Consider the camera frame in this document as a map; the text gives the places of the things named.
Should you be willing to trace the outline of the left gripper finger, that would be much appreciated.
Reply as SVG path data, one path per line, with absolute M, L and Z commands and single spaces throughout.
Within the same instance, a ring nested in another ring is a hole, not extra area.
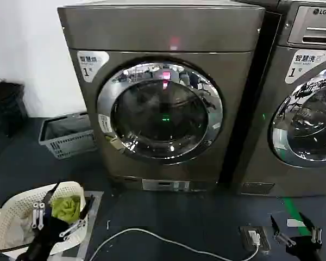
M 63 240 L 69 240 L 71 234 L 75 233 L 77 230 L 86 226 L 87 215 L 92 208 L 94 203 L 94 196 L 91 195 L 88 199 L 86 199 L 86 204 L 83 210 L 80 212 L 79 220 L 72 224 L 67 230 L 61 232 L 59 237 Z
M 47 191 L 42 201 L 33 203 L 32 229 L 43 229 L 44 219 L 48 220 L 52 216 L 51 198 L 58 186 L 57 183 L 51 190 Z

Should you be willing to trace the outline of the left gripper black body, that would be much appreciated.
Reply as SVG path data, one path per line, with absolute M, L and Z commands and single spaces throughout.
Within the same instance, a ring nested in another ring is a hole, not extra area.
M 45 261 L 56 243 L 62 241 L 59 234 L 68 229 L 68 223 L 56 217 L 51 217 L 37 233 L 26 252 L 20 254 L 17 260 Z

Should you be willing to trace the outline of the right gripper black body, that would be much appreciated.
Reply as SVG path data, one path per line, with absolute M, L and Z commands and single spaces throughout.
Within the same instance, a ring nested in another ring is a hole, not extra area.
M 318 242 L 313 243 L 311 236 L 297 236 L 291 237 L 292 241 L 296 244 L 286 246 L 286 253 L 297 257 L 301 261 L 321 261 L 319 251 L 322 248 L 322 244 Z

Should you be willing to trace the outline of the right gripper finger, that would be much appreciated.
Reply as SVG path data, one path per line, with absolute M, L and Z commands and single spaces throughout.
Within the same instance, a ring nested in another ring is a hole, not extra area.
M 302 218 L 302 222 L 308 231 L 311 233 L 311 241 L 313 243 L 322 243 L 322 229 L 320 227 L 316 227 L 313 222 L 305 216 L 302 212 L 299 212 L 300 217 Z
M 276 223 L 274 217 L 271 215 L 271 224 L 272 224 L 272 229 L 273 229 L 273 236 L 274 239 L 279 243 L 279 244 L 284 244 L 288 247 L 292 247 L 296 245 L 296 242 L 290 239 L 287 235 L 282 233 L 279 229 L 278 224 Z

